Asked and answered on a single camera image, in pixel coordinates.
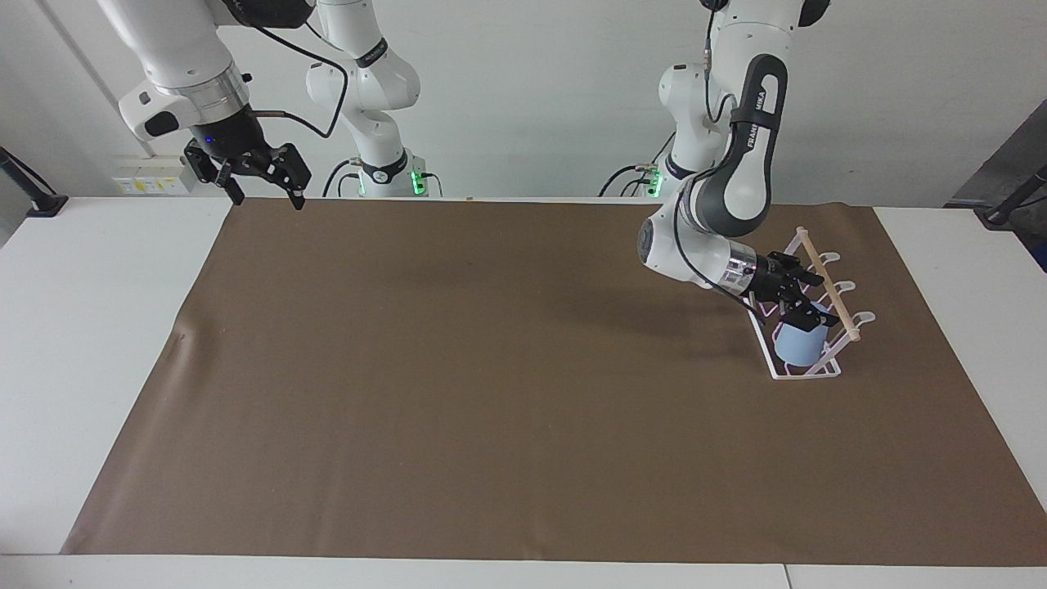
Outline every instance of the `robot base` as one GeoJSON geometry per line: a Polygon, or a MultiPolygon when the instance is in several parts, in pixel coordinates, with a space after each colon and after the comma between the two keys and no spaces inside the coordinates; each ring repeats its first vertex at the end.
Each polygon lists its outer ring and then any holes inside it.
{"type": "Polygon", "coordinates": [[[356,190],[361,198],[423,198],[429,196],[429,182],[425,178],[425,158],[407,152],[407,167],[385,184],[375,182],[369,175],[360,174],[356,190]]]}

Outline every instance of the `black cable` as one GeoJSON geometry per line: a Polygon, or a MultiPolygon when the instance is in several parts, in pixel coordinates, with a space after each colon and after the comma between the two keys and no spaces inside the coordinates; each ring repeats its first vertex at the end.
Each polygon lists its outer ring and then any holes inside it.
{"type": "Polygon", "coordinates": [[[720,99],[719,109],[716,111],[716,116],[713,116],[713,107],[709,104],[709,69],[712,68],[713,63],[713,20],[716,17],[716,10],[709,10],[709,26],[706,27],[706,55],[709,59],[708,69],[706,69],[706,114],[709,115],[709,120],[713,124],[719,122],[719,119],[723,116],[723,107],[727,106],[727,100],[733,98],[734,94],[726,94],[722,99],[720,99]]]}
{"type": "Polygon", "coordinates": [[[618,172],[615,172],[614,174],[610,175],[610,178],[608,178],[607,181],[603,184],[603,187],[600,188],[600,194],[598,196],[602,197],[604,194],[606,194],[607,188],[610,187],[611,182],[617,180],[619,176],[627,172],[636,172],[636,171],[637,171],[637,165],[633,164],[633,165],[626,165],[625,167],[622,167],[618,172]]]}
{"type": "Polygon", "coordinates": [[[265,28],[262,28],[261,26],[257,26],[257,25],[253,25],[253,24],[250,25],[250,26],[254,30],[258,30],[262,35],[265,35],[269,39],[272,39],[276,43],[280,43],[281,45],[287,47],[288,49],[291,49],[292,51],[295,51],[297,53],[302,53],[303,55],[306,55],[307,58],[312,58],[312,59],[314,59],[314,60],[316,60],[318,62],[326,63],[327,65],[329,65],[329,66],[337,69],[339,72],[341,72],[341,77],[342,77],[341,93],[338,95],[338,105],[336,107],[334,107],[334,114],[331,116],[331,124],[328,126],[328,130],[327,131],[320,131],[318,128],[316,128],[316,126],[312,124],[311,122],[308,122],[306,119],[302,118],[300,116],[297,116],[295,114],[291,114],[290,112],[283,111],[283,110],[257,111],[252,115],[253,116],[259,116],[259,117],[290,118],[291,120],[294,120],[295,122],[300,122],[302,124],[305,124],[310,131],[313,131],[314,133],[316,133],[317,135],[319,135],[320,137],[322,137],[325,139],[331,137],[331,135],[334,134],[334,128],[338,124],[338,114],[341,113],[341,107],[346,103],[346,93],[349,91],[349,72],[346,71],[346,68],[341,67],[337,62],[334,62],[334,61],[331,61],[331,60],[329,60],[329,59],[327,59],[325,56],[318,55],[318,54],[310,51],[309,49],[303,49],[302,47],[295,45],[294,43],[291,43],[290,41],[288,41],[286,39],[277,37],[276,35],[273,35],[272,32],[270,32],[269,30],[267,30],[265,28]]]}
{"type": "Polygon", "coordinates": [[[444,197],[444,183],[442,181],[440,181],[440,176],[433,174],[432,172],[426,172],[425,174],[422,174],[422,177],[423,178],[436,178],[437,179],[437,186],[440,187],[440,198],[444,197]]]}
{"type": "Polygon", "coordinates": [[[322,41],[324,44],[327,45],[328,47],[331,47],[332,49],[334,49],[336,51],[340,51],[341,50],[337,45],[335,45],[334,43],[328,41],[328,39],[326,37],[324,37],[322,35],[320,35],[320,31],[316,30],[316,27],[314,27],[312,25],[312,23],[310,23],[310,22],[307,21],[306,22],[306,28],[308,28],[310,32],[312,32],[317,39],[319,39],[320,41],[322,41]]]}
{"type": "MultiPolygon", "coordinates": [[[[662,149],[658,150],[658,153],[655,153],[654,157],[651,158],[651,165],[658,163],[658,158],[662,157],[662,154],[665,153],[665,150],[669,146],[669,143],[671,143],[672,139],[674,139],[675,137],[676,137],[676,132],[675,131],[673,131],[672,133],[669,133],[669,138],[665,140],[665,143],[662,145],[662,149]]],[[[647,172],[644,172],[644,175],[640,176],[640,179],[643,180],[643,179],[646,179],[646,178],[647,178],[647,172]]],[[[637,196],[637,189],[639,189],[639,188],[640,188],[639,184],[637,184],[636,186],[633,186],[632,187],[632,194],[629,195],[629,198],[631,198],[633,196],[637,196]]]]}
{"type": "Polygon", "coordinates": [[[324,36],[320,35],[320,31],[316,30],[316,28],[313,27],[312,23],[310,23],[310,22],[307,21],[306,22],[306,28],[308,28],[310,31],[312,31],[312,33],[314,36],[316,36],[316,38],[319,39],[320,41],[327,41],[327,39],[324,39],[324,36]]]}
{"type": "Polygon", "coordinates": [[[341,182],[346,178],[356,178],[357,180],[359,180],[360,179],[360,175],[357,174],[357,173],[355,173],[355,172],[350,172],[349,174],[346,174],[344,176],[338,178],[338,198],[341,198],[341,182]]]}
{"type": "Polygon", "coordinates": [[[1041,196],[1040,198],[1035,200],[1030,200],[1025,204],[1019,204],[1018,206],[1015,206],[1015,210],[1018,210],[1019,208],[1025,208],[1026,206],[1032,206],[1033,204],[1040,204],[1044,200],[1047,200],[1047,196],[1041,196]]]}
{"type": "Polygon", "coordinates": [[[720,294],[722,294],[722,296],[727,297],[728,299],[730,299],[730,300],[734,301],[735,303],[737,303],[737,304],[741,305],[742,308],[744,308],[747,312],[749,312],[750,314],[752,314],[753,318],[756,319],[757,323],[759,323],[760,325],[764,325],[766,322],[763,319],[763,316],[760,315],[759,313],[757,313],[757,311],[754,310],[752,308],[752,305],[750,305],[749,303],[747,303],[744,301],[744,299],[742,299],[741,297],[738,297],[737,294],[734,294],[733,292],[731,292],[728,289],[723,288],[719,284],[717,284],[717,282],[709,279],[709,277],[706,276],[706,274],[701,273],[701,271],[698,268],[696,268],[693,263],[691,263],[690,257],[687,256],[687,252],[684,251],[684,245],[680,242],[680,206],[684,202],[684,195],[690,194],[690,191],[692,189],[694,189],[694,183],[697,182],[698,180],[704,179],[704,178],[708,178],[708,177],[716,174],[717,172],[719,172],[720,168],[723,167],[723,164],[730,158],[731,158],[731,150],[729,149],[728,153],[723,155],[723,159],[720,160],[720,162],[718,164],[714,165],[713,167],[710,167],[709,169],[706,169],[705,172],[701,172],[700,174],[694,175],[689,180],[690,186],[688,186],[686,189],[681,189],[680,190],[680,194],[676,196],[676,205],[673,207],[673,214],[672,214],[672,235],[673,235],[673,239],[676,242],[676,251],[680,252],[680,256],[684,259],[684,263],[687,264],[687,267],[690,268],[692,272],[694,272],[698,277],[700,277],[701,279],[704,279],[706,281],[706,284],[708,284],[710,287],[713,288],[713,290],[716,290],[717,292],[719,292],[720,294]]]}
{"type": "Polygon", "coordinates": [[[327,192],[331,189],[331,182],[334,181],[334,177],[338,174],[338,171],[352,163],[352,159],[346,159],[343,161],[339,161],[338,164],[334,166],[334,169],[331,169],[331,175],[328,176],[328,181],[324,183],[324,194],[320,195],[320,198],[327,198],[327,192]]]}
{"type": "Polygon", "coordinates": [[[632,194],[637,194],[637,189],[639,189],[640,186],[643,185],[643,184],[650,184],[650,180],[648,180],[646,178],[639,178],[639,179],[632,180],[629,183],[625,184],[625,187],[622,188],[622,192],[619,194],[618,196],[623,196],[624,197],[625,196],[625,190],[629,189],[629,186],[632,186],[632,194]]]}

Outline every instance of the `black stand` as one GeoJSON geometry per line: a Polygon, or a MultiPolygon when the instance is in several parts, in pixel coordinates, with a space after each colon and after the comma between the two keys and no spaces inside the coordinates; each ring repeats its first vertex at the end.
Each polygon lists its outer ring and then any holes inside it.
{"type": "Polygon", "coordinates": [[[62,206],[68,202],[68,196],[50,195],[40,189],[25,172],[22,171],[10,158],[7,150],[0,146],[0,167],[7,174],[15,183],[19,185],[32,201],[32,208],[25,213],[28,218],[50,218],[59,213],[62,206]]]}
{"type": "Polygon", "coordinates": [[[1047,183],[1047,165],[1044,165],[1031,178],[1025,180],[1025,183],[1018,186],[1006,200],[986,210],[983,214],[979,213],[979,217],[992,225],[1006,224],[1007,220],[1010,219],[1010,213],[1021,206],[1033,192],[1043,187],[1045,183],[1047,183]]]}

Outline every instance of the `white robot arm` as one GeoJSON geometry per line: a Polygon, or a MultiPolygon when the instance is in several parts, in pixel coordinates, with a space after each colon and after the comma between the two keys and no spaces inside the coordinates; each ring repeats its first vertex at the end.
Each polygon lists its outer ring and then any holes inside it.
{"type": "Polygon", "coordinates": [[[291,143],[272,148],[248,103],[246,82],[218,38],[219,22],[294,28],[312,0],[98,0],[106,17],[138,55],[147,80],[120,99],[134,134],[152,140],[179,129],[193,139],[185,156],[197,177],[223,187],[240,204],[233,175],[257,176],[287,191],[295,208],[311,174],[291,143]]]}
{"type": "Polygon", "coordinates": [[[707,63],[670,68],[660,95],[676,120],[659,162],[663,206],[644,222],[641,259],[669,277],[738,300],[782,303],[783,321],[810,331],[837,318],[803,296],[820,282],[795,257],[758,255],[728,237],[756,229],[771,206],[771,161],[788,84],[789,47],[827,0],[701,0],[713,10],[707,63]]]}
{"type": "MultiPolygon", "coordinates": [[[[418,73],[382,37],[374,0],[318,0],[317,9],[325,37],[352,58],[337,60],[350,75],[339,117],[360,150],[351,160],[362,169],[360,192],[424,196],[425,160],[403,146],[396,121],[382,112],[407,108],[418,100],[418,73]]],[[[316,65],[309,70],[306,86],[314,101],[334,108],[341,76],[329,65],[316,65]]]]}

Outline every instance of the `brown mat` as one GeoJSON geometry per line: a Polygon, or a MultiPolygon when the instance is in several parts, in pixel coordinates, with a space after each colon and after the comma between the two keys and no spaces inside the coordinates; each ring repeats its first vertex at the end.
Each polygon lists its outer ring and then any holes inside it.
{"type": "Polygon", "coordinates": [[[1047,517],[868,208],[777,206],[879,320],[775,383],[646,206],[233,208],[63,549],[1047,565],[1047,517]]]}

